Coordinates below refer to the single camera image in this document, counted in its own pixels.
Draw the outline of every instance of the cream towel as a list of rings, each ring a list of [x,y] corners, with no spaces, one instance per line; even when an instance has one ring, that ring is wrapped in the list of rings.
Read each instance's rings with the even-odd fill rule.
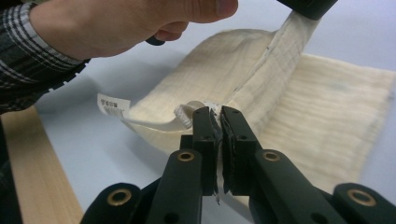
[[[285,153],[315,186],[331,192],[358,181],[396,74],[302,56],[316,25],[291,13],[276,33],[235,30],[208,38],[124,123],[171,153],[191,132],[188,119],[199,104],[188,102],[228,105],[244,113],[263,147]]]

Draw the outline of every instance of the finger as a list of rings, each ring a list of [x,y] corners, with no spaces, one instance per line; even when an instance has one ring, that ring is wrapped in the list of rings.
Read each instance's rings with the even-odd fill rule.
[[[146,0],[154,1],[161,18],[170,21],[194,21],[200,23],[219,21],[232,16],[238,8],[238,0]]]
[[[175,21],[166,24],[165,26],[161,27],[160,30],[174,34],[183,33],[187,29],[188,25],[189,23],[186,21]]]
[[[159,30],[157,34],[154,35],[155,38],[162,41],[174,41],[181,37],[181,33],[170,33],[164,30]]]

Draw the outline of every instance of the black handle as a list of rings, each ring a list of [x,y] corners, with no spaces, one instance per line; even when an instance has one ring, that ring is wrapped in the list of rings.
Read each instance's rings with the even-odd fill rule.
[[[165,41],[158,40],[157,38],[155,38],[154,35],[152,35],[149,39],[147,39],[146,42],[148,42],[150,45],[153,46],[161,46],[165,43]]]

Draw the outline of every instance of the plaid sleeve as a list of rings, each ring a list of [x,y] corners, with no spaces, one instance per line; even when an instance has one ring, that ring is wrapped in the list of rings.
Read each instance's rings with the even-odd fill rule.
[[[85,66],[37,35],[29,21],[34,6],[28,3],[0,11],[0,114],[29,107]]]

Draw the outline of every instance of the hand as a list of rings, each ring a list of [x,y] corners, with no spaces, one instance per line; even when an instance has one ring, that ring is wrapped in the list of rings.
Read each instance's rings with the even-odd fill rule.
[[[237,7],[237,0],[50,0],[30,20],[53,48],[85,60],[120,54],[152,35],[176,40],[190,21],[219,21]]]

